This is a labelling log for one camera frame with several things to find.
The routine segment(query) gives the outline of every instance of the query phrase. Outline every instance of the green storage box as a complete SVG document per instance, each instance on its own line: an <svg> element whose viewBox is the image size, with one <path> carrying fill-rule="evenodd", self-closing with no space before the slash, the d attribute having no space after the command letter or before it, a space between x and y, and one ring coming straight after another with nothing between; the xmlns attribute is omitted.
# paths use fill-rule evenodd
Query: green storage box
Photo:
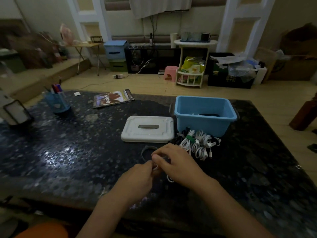
<svg viewBox="0 0 317 238"><path fill-rule="evenodd" d="M125 59L109 59L109 63L110 63L110 70L112 72L127 72L128 71Z"/></svg>
<svg viewBox="0 0 317 238"><path fill-rule="evenodd" d="M16 51L0 52L0 61L5 62L13 73L20 73L26 70L19 54Z"/></svg>

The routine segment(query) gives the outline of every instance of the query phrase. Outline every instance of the pink plastic bag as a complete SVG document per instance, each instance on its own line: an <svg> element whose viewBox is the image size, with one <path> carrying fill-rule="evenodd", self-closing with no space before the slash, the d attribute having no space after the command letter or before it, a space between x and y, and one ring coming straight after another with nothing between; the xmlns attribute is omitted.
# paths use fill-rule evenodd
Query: pink plastic bag
<svg viewBox="0 0 317 238"><path fill-rule="evenodd" d="M73 32L66 27L65 24L61 24L61 28L60 28L60 32L61 32L61 38L63 39L63 41L65 42L66 45L73 45L74 43L74 34Z"/></svg>

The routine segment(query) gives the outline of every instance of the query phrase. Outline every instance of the hand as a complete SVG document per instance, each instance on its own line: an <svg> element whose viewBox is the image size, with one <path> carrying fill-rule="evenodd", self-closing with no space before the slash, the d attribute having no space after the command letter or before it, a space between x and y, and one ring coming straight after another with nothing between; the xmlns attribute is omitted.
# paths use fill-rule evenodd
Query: hand
<svg viewBox="0 0 317 238"><path fill-rule="evenodd" d="M145 164L136 164L121 175L109 193L121 200L126 208L131 207L142 200L151 190L154 176L152 168L152 160Z"/></svg>
<svg viewBox="0 0 317 238"><path fill-rule="evenodd" d="M160 155L167 155L171 163L166 162ZM181 147L166 144L152 153L152 160L175 182L195 189L207 176L195 160Z"/></svg>

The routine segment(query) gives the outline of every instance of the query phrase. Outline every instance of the white shelf rack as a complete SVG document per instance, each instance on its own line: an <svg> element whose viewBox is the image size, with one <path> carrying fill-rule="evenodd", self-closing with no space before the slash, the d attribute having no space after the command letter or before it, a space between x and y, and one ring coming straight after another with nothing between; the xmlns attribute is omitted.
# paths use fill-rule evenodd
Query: white shelf rack
<svg viewBox="0 0 317 238"><path fill-rule="evenodd" d="M176 77L175 80L175 85L179 84L179 85L183 85L183 86L188 86L188 87L199 87L201 88L202 84L203 84L203 79L204 79L204 72L199 73L199 74L189 74L189 73L184 73L181 72L181 67L182 67L182 61L183 61L183 48L184 47L197 47L197 48L209 48L211 45L216 45L218 42L216 40L210 40L209 42L181 42L180 39L177 39L174 41L174 43L176 45L179 45L180 47L180 61L179 61L179 67L178 67L178 71L177 73L179 73L181 75L181 82L178 82L178 75ZM207 60L208 60L208 52L207 52L207 56L206 56L206 61L205 61L205 67L207 65ZM194 78L193 83L189 83L189 77L187 78L187 82L183 83L183 78L184 75L186 76L201 76L200 79L200 83L195 83L196 78Z"/></svg>

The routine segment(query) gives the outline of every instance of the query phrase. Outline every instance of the stacked storage drawers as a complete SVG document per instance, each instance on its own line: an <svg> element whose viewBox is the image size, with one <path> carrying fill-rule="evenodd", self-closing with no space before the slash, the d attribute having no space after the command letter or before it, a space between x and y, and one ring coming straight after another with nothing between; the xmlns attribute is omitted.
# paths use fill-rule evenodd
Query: stacked storage drawers
<svg viewBox="0 0 317 238"><path fill-rule="evenodd" d="M104 44L107 58L112 72L127 72L124 48L126 40L108 41Z"/></svg>

